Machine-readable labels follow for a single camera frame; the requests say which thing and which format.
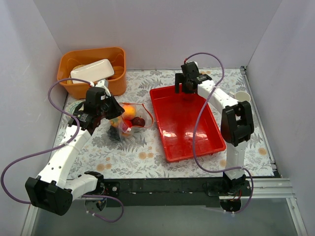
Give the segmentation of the peach fruit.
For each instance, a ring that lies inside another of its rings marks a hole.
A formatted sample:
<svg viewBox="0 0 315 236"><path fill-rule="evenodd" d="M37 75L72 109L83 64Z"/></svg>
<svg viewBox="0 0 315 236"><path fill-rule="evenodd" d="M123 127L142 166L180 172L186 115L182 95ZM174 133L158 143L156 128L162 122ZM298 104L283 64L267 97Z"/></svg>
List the peach fruit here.
<svg viewBox="0 0 315 236"><path fill-rule="evenodd" d="M122 118L126 120L132 120L136 117L136 108L133 105L124 105L124 112Z"/></svg>

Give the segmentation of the wrinkled red fruit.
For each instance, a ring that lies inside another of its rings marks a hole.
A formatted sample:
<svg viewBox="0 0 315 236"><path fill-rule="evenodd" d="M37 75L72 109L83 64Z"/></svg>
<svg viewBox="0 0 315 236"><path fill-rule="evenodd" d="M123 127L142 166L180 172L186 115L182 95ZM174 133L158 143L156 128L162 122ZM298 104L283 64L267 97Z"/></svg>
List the wrinkled red fruit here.
<svg viewBox="0 0 315 236"><path fill-rule="evenodd" d="M128 133L131 131L132 123L130 120L123 119L122 120L122 131Z"/></svg>

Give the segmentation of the clear zip bag orange zipper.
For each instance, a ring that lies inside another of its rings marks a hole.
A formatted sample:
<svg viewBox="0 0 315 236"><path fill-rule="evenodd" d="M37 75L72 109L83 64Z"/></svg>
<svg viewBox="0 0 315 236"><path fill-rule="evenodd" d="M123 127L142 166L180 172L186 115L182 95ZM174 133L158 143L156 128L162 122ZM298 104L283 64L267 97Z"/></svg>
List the clear zip bag orange zipper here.
<svg viewBox="0 0 315 236"><path fill-rule="evenodd" d="M120 103L119 105L124 112L119 117L110 120L107 136L111 141L120 142L153 125L153 115L143 103Z"/></svg>

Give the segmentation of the dark grape bunch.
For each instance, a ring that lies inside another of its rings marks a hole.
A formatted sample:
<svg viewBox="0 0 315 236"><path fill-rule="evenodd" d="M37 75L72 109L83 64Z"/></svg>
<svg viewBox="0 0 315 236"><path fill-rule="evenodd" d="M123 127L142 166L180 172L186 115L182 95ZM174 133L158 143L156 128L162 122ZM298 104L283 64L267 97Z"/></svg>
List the dark grape bunch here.
<svg viewBox="0 0 315 236"><path fill-rule="evenodd" d="M116 127L110 126L109 129L107 130L107 136L113 142L121 141L121 135L120 135L119 129Z"/></svg>

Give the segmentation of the red plastic tray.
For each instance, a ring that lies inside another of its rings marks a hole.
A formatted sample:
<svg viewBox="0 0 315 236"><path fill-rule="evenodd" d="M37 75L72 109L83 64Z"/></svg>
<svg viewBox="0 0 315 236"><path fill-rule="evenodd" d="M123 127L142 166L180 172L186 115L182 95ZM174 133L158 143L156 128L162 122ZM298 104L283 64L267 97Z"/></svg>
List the red plastic tray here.
<svg viewBox="0 0 315 236"><path fill-rule="evenodd" d="M168 162L192 159L192 138L195 123L205 99L194 94L194 100L183 100L183 92L175 93L175 87L150 90L150 97ZM224 151L226 144L220 129L207 106L200 118L195 137L196 156Z"/></svg>

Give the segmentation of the orange red tomato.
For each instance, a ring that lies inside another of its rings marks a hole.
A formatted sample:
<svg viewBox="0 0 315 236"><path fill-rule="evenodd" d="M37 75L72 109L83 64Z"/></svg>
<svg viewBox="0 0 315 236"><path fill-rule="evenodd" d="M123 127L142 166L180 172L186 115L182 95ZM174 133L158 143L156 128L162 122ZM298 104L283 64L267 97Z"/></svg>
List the orange red tomato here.
<svg viewBox="0 0 315 236"><path fill-rule="evenodd" d="M116 117L110 120L110 125L114 128L118 128L122 122L121 117Z"/></svg>

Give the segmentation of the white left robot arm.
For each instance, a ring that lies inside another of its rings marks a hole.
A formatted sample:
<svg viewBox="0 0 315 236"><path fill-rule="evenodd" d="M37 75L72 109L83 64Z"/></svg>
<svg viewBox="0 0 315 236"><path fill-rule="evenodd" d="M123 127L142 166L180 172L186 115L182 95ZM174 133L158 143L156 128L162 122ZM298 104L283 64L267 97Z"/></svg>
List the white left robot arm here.
<svg viewBox="0 0 315 236"><path fill-rule="evenodd" d="M91 87L69 120L62 144L36 178L28 178L25 187L33 206L64 215L72 202L85 195L104 193L102 174L86 171L73 180L68 174L80 150L92 137L102 119L114 119L124 112L106 86Z"/></svg>

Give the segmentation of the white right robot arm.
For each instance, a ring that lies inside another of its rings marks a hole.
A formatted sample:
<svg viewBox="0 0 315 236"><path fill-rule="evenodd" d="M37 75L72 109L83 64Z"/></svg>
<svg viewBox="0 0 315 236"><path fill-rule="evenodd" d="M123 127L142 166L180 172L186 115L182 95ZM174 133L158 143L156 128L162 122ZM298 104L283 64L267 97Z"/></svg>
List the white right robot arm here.
<svg viewBox="0 0 315 236"><path fill-rule="evenodd" d="M199 72L196 62L185 62L181 69L175 75L175 92L196 93L206 100L203 107L211 104L221 114L220 132L226 143L222 189L232 196L246 182L245 150L254 132L251 105L225 93L209 75Z"/></svg>

